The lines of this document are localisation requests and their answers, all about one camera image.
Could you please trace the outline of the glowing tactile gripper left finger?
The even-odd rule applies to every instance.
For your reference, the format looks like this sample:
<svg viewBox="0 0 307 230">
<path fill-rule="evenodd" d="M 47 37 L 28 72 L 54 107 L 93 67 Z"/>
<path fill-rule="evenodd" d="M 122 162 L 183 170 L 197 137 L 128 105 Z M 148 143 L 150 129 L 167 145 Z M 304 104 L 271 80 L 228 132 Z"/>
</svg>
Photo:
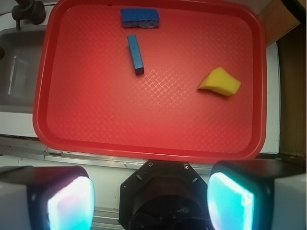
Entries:
<svg viewBox="0 0 307 230">
<path fill-rule="evenodd" d="M 94 184 L 81 166 L 2 166 L 2 230 L 89 230 Z"/>
</svg>

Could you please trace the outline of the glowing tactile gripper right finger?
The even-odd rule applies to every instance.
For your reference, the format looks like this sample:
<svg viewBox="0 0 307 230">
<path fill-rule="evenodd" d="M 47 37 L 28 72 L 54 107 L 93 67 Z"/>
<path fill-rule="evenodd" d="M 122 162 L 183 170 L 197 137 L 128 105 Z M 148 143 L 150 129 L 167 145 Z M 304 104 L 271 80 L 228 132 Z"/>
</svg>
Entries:
<svg viewBox="0 0 307 230">
<path fill-rule="evenodd" d="M 306 163 L 219 161 L 211 170 L 207 203 L 216 230 L 305 230 Z"/>
</svg>

